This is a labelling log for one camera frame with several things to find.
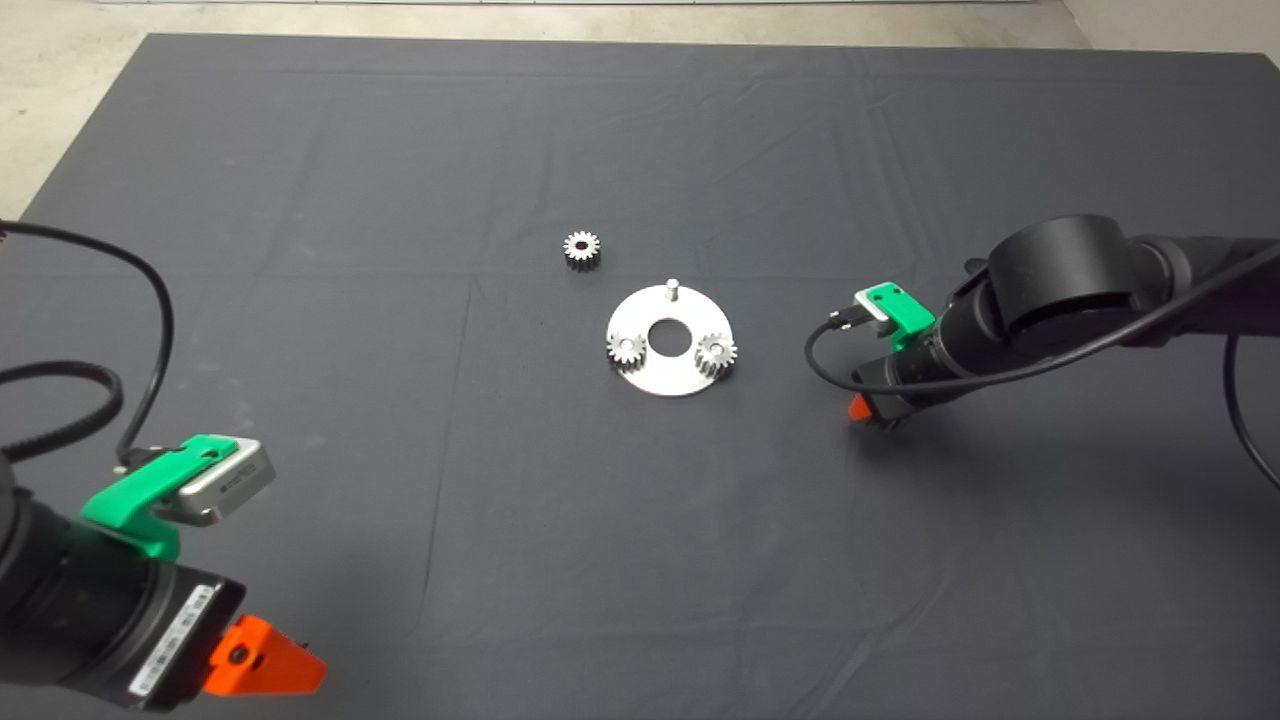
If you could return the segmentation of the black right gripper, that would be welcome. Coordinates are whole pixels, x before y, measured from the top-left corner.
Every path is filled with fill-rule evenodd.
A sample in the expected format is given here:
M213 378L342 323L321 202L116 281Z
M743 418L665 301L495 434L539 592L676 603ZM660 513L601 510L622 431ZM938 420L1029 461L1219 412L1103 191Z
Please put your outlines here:
M863 363L852 372L855 384L897 386L899 377L893 357L879 357ZM938 405L941 395L877 395L858 391L847 406L851 421L865 427L895 427L916 413Z

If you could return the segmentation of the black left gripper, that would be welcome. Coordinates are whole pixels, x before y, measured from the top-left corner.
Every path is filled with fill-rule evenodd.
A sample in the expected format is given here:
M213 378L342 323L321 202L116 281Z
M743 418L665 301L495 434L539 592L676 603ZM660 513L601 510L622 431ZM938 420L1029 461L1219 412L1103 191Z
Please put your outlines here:
M266 620L242 615L239 582L150 560L124 626L72 689L120 708L170 712L204 692L219 697L312 694L326 664Z

